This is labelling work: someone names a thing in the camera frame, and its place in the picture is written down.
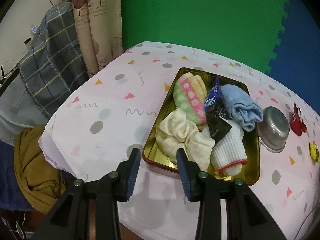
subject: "gray plaid fabric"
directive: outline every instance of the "gray plaid fabric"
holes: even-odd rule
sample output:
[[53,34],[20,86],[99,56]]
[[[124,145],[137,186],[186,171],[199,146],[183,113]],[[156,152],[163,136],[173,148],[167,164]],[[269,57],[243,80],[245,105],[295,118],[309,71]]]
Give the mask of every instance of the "gray plaid fabric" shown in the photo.
[[71,1],[47,11],[19,68],[27,92],[48,119],[88,80]]

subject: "silver screw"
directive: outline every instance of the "silver screw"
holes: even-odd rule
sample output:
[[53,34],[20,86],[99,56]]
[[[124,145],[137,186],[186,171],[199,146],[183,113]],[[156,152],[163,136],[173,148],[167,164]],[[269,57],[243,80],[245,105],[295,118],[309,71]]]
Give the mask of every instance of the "silver screw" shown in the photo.
[[80,186],[82,184],[82,179],[76,179],[74,182],[73,182],[73,185],[75,186]]
[[244,181],[243,181],[242,179],[237,178],[237,179],[235,179],[235,183],[236,183],[238,186],[241,186],[241,185],[244,183]]
[[199,172],[198,176],[200,178],[205,179],[206,177],[208,177],[208,173],[206,173],[205,171],[201,171],[201,172]]
[[119,173],[117,171],[112,171],[109,173],[109,177],[110,178],[116,178],[118,177]]

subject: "metal bowl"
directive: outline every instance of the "metal bowl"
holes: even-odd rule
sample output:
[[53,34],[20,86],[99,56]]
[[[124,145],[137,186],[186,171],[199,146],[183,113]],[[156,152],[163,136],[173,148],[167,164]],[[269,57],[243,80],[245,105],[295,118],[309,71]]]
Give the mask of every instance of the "metal bowl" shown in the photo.
[[273,106],[263,110],[263,120],[258,123],[259,141],[270,152],[279,153],[284,149],[290,132],[287,118]]

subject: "curtain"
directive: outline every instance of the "curtain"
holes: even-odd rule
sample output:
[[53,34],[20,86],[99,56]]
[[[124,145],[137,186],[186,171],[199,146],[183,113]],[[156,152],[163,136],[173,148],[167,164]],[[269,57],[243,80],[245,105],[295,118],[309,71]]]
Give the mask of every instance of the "curtain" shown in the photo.
[[81,53],[92,77],[123,54],[121,0],[71,1]]

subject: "white patterned tablecloth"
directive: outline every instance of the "white patterned tablecloth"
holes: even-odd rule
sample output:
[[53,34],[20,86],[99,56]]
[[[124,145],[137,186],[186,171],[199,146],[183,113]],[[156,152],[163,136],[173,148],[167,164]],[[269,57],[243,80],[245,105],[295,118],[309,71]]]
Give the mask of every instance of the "white patterned tablecloth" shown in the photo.
[[[115,170],[134,146],[143,148],[181,67],[239,80],[262,108],[275,106],[288,119],[294,102],[301,108],[307,133],[298,137],[290,131],[279,154],[261,147],[260,179],[251,186],[285,236],[293,239],[319,201],[319,165],[310,158],[308,143],[320,143],[320,117],[267,75],[211,52],[147,41],[129,49],[76,90],[50,119],[40,139],[46,159],[85,181]],[[132,198],[118,204],[120,220],[143,239],[194,239],[199,204],[185,205],[183,197],[179,179],[150,171],[141,161]],[[222,215],[226,239],[225,210]]]

